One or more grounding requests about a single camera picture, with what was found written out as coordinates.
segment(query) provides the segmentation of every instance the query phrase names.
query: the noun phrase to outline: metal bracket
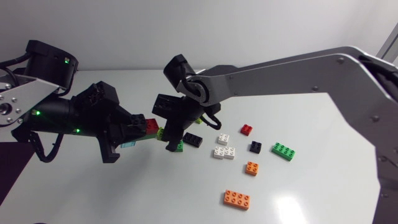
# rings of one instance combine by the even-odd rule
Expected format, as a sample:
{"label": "metal bracket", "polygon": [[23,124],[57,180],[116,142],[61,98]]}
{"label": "metal bracket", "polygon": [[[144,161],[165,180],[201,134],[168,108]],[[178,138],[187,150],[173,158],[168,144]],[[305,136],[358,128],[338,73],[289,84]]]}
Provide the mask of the metal bracket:
{"label": "metal bracket", "polygon": [[0,125],[15,123],[24,113],[59,88],[58,85],[36,79],[21,86],[0,92]]}

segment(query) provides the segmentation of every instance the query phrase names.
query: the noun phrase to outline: black lego brick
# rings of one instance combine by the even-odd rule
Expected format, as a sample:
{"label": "black lego brick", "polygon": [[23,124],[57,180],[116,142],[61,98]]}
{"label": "black lego brick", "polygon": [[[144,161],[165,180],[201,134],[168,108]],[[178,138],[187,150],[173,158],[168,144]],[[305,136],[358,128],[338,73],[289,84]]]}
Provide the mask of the black lego brick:
{"label": "black lego brick", "polygon": [[261,143],[252,141],[250,146],[250,151],[259,154],[261,151]]}
{"label": "black lego brick", "polygon": [[202,140],[203,140],[203,138],[196,136],[194,134],[191,134],[191,133],[185,133],[184,137],[182,138],[183,142],[190,144],[192,146],[195,146],[195,147],[199,147]]}

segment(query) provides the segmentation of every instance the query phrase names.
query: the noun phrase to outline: screw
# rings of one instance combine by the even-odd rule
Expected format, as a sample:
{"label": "screw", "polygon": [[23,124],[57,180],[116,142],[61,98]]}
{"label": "screw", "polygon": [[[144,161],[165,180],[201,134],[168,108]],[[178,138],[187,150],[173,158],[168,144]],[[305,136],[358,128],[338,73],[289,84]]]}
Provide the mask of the screw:
{"label": "screw", "polygon": [[378,160],[380,162],[386,162],[387,161],[387,157],[386,156],[380,156],[380,157],[378,157]]}
{"label": "screw", "polygon": [[371,116],[371,119],[373,122],[378,122],[380,120],[380,117],[378,115],[373,115]]}
{"label": "screw", "polygon": [[343,57],[338,58],[338,59],[337,59],[337,62],[338,62],[339,64],[344,63],[344,58],[343,58]]}

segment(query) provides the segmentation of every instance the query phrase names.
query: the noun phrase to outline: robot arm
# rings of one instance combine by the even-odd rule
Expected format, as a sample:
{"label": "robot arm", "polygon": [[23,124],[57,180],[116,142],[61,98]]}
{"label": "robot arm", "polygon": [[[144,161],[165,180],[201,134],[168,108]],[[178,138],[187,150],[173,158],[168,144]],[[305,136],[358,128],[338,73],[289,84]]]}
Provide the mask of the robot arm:
{"label": "robot arm", "polygon": [[[18,142],[29,142],[39,159],[50,162],[64,134],[96,137],[103,162],[116,162],[118,145],[146,135],[142,114],[130,114],[119,106],[116,89],[99,82],[70,100],[66,95],[77,70],[76,58],[48,44],[30,40],[22,59],[0,63],[9,75],[0,77],[0,134],[12,133]],[[6,67],[27,60],[23,74]],[[57,133],[48,156],[34,131]]]}
{"label": "robot arm", "polygon": [[204,112],[219,129],[221,123],[214,114],[229,97],[328,93],[348,124],[376,147],[382,197],[374,222],[394,217],[397,204],[392,196],[397,192],[391,189],[398,189],[398,69],[392,64],[353,47],[340,47],[243,68],[219,65],[199,74],[178,55],[164,73],[186,95],[159,95],[154,105],[153,113],[167,119],[164,136],[171,151],[183,130]]}

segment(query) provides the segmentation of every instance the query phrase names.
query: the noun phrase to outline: white tabletop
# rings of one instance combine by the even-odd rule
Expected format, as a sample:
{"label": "white tabletop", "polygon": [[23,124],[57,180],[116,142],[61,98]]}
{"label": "white tabletop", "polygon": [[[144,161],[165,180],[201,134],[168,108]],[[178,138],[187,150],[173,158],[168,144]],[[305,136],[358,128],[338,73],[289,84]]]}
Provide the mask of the white tabletop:
{"label": "white tabletop", "polygon": [[[151,113],[158,93],[178,96],[161,70],[78,72],[70,95],[103,80],[132,114]],[[65,136],[55,160],[30,160],[0,207],[0,223],[371,223],[376,208],[374,147],[349,127],[327,94],[248,96],[221,103],[220,131],[192,124],[200,148],[182,153],[150,139],[117,149],[103,164],[95,138]],[[250,136],[239,133],[251,125]],[[215,159],[220,133],[233,160]],[[40,134],[47,148],[54,134]],[[260,154],[249,152],[262,143]],[[271,153],[280,142],[291,162]],[[247,161],[259,164],[253,177]],[[247,211],[223,204],[226,189],[251,196]]]}

